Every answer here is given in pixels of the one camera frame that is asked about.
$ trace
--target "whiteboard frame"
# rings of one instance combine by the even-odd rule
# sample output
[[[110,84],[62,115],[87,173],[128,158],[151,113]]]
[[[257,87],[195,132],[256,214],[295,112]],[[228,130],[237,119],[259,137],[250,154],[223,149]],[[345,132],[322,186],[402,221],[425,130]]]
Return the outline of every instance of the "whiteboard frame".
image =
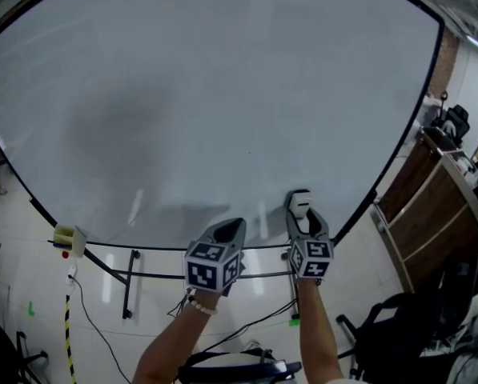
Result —
[[[0,18],[0,33],[2,33],[7,27],[9,27],[15,20],[20,18],[23,14],[25,14],[28,10],[42,2],[43,0],[21,0],[18,2],[16,5],[13,6],[11,10],[9,10],[2,18]],[[422,90],[420,91],[420,96],[418,97],[418,100],[416,102],[415,109],[412,112],[411,117],[408,120],[408,124],[406,125],[406,128],[404,129],[404,132],[402,133],[400,140],[397,142],[396,148],[393,150],[391,157],[388,159],[386,166],[383,168],[381,171],[379,177],[376,179],[374,182],[374,185],[372,188],[369,190],[367,195],[365,196],[364,200],[360,203],[360,205],[356,208],[352,216],[347,220],[345,225],[338,231],[336,236],[333,238],[333,241],[335,243],[335,246],[343,239],[343,237],[351,230],[351,228],[354,226],[356,222],[361,218],[361,216],[364,214],[364,212],[367,210],[367,208],[374,202],[374,199],[377,196],[376,193],[376,187],[379,185],[381,179],[383,179],[383,176],[386,174],[389,166],[392,164],[393,160],[395,159],[395,156],[399,152],[400,147],[404,143],[404,139],[408,135],[408,132],[412,126],[412,123],[422,105],[422,101],[424,100],[424,95],[428,90],[429,87],[429,82],[431,81],[432,74],[434,72],[435,66],[436,66],[436,60],[438,58],[438,53],[440,52],[440,46],[443,38],[443,33],[444,33],[444,20],[443,18],[437,14],[433,9],[431,9],[429,6],[425,5],[423,2],[420,0],[407,0],[414,6],[417,6],[420,8],[424,13],[427,15],[431,16],[433,19],[435,19],[438,22],[439,28],[438,28],[438,34],[436,36],[436,44],[435,48],[433,51],[432,55],[432,60],[431,63],[429,64],[429,69],[427,76],[424,80],[424,84],[422,86]],[[31,197],[31,203],[33,206],[38,210],[38,212],[53,226],[57,224],[57,221],[55,218],[53,218],[42,206],[41,202],[36,199],[36,197],[29,191],[29,188],[25,184],[25,182],[20,178],[20,175],[18,172],[13,168],[11,165],[9,159],[7,158],[6,154],[0,147],[0,153],[4,157],[6,163],[9,165],[11,170],[13,171],[14,175],[16,178],[20,181],[22,186],[25,188],[27,193]],[[130,245],[119,245],[119,244],[110,244],[110,243],[102,243],[105,246],[113,246],[113,247],[124,247],[124,248],[142,248],[142,247],[148,247],[148,246],[130,246]],[[151,248],[152,250],[173,250],[171,248]]]

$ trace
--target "tiled floor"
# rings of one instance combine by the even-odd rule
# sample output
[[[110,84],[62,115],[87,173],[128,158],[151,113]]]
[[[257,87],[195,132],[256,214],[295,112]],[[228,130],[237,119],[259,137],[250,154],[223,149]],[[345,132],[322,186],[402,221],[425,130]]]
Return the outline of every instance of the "tiled floor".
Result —
[[[380,188],[404,159],[396,159]],[[47,364],[37,362],[34,368],[48,382],[70,382],[64,339],[66,294],[70,300],[70,340],[74,369],[78,382],[122,383],[116,365],[105,343],[90,326],[82,311],[81,294],[65,283],[68,268],[74,259],[62,259],[46,240],[52,229],[29,203],[29,196],[6,166],[0,167],[0,181],[8,194],[0,196],[0,279],[12,285],[10,304],[6,306],[6,290],[0,287],[0,324],[7,333],[16,330],[27,335],[31,353],[45,350]],[[126,269],[129,250],[95,246],[93,253],[114,268]],[[275,272],[286,270],[279,256],[281,249],[247,250],[247,271]],[[83,287],[87,311],[104,333],[129,379],[141,353],[170,322],[167,311],[183,296],[184,283],[179,280],[135,278],[131,289],[132,319],[123,321],[124,287],[86,259],[76,260],[77,279]],[[143,251],[135,269],[164,274],[182,274],[181,252]],[[351,346],[334,318],[346,314],[354,323],[361,323],[372,305],[401,291],[395,269],[367,212],[335,249],[335,261],[320,291],[332,320],[339,351]],[[261,318],[291,300],[289,278],[257,278],[240,280],[231,295],[219,304],[200,338],[200,350],[216,343],[243,324]],[[253,326],[240,338],[227,342],[217,350],[241,350],[251,339],[272,348],[277,358],[300,361],[299,328],[290,327],[287,312]],[[345,374],[351,359],[342,362]],[[298,382],[306,382],[299,373]]]

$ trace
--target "yellow and black striped pole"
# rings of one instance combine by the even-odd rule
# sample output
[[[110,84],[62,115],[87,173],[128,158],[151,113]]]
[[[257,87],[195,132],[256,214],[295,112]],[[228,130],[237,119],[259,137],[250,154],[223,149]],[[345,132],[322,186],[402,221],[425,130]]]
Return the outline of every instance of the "yellow and black striped pole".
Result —
[[[64,328],[66,330],[66,351],[68,352],[68,365],[70,366],[71,384],[77,384],[75,378],[75,369],[73,367],[73,358],[71,357],[70,347],[70,296],[66,295],[66,313],[64,315]]]

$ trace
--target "wooden desk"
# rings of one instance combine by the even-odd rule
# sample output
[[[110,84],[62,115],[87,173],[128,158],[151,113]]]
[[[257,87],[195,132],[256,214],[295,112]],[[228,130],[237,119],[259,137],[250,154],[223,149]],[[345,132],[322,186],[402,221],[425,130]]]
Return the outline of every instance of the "wooden desk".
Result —
[[[451,143],[436,129],[421,130],[419,136],[375,204],[407,291],[420,289],[450,255],[461,259],[478,254],[478,200],[451,154],[443,150],[450,150]]]

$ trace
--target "forearm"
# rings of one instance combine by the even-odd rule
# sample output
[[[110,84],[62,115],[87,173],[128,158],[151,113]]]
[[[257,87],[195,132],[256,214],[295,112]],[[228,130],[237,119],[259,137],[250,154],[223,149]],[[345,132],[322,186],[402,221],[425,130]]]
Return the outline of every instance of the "forearm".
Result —
[[[195,299],[207,309],[217,306],[219,295],[196,291]],[[193,306],[182,313],[148,346],[139,360],[134,383],[171,383],[191,356],[210,316]]]
[[[300,279],[300,347],[309,384],[323,384],[343,378],[336,341],[314,279]]]

